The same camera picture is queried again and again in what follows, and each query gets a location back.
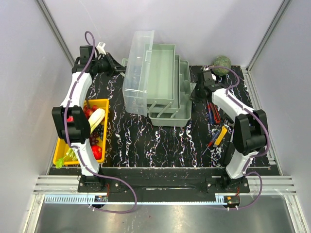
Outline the translucent green tool box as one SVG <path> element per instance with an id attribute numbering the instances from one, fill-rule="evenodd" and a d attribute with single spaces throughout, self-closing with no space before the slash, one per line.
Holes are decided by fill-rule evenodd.
<path id="1" fill-rule="evenodd" d="M 191 119 L 189 64 L 174 44 L 155 44 L 154 31 L 134 33 L 122 94 L 126 112 L 154 126 L 185 127 Z"/>

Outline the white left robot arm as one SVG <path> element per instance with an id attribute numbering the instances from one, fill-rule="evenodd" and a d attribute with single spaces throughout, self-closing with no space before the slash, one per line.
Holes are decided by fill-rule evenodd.
<path id="1" fill-rule="evenodd" d="M 108 100 L 89 105 L 86 94 L 98 74 L 114 75 L 125 68 L 104 47 L 104 42 L 80 47 L 68 93 L 60 106 L 52 109 L 59 143 L 69 148 L 55 165 L 60 168 L 67 159 L 77 160 L 81 167 L 80 192 L 100 192 L 108 188 L 100 166 L 104 159 Z"/>

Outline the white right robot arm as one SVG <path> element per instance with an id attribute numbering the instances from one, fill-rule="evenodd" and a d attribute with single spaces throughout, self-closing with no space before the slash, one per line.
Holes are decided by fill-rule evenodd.
<path id="1" fill-rule="evenodd" d="M 264 156 L 270 147 L 266 113 L 254 110 L 238 100 L 231 92 L 233 86 L 225 87 L 212 76 L 212 67 L 197 75 L 191 100 L 208 101 L 220 107 L 233 120 L 233 155 L 225 166 L 225 173 L 216 181 L 216 188 L 232 192 L 246 177 L 246 170 L 256 157 Z"/>

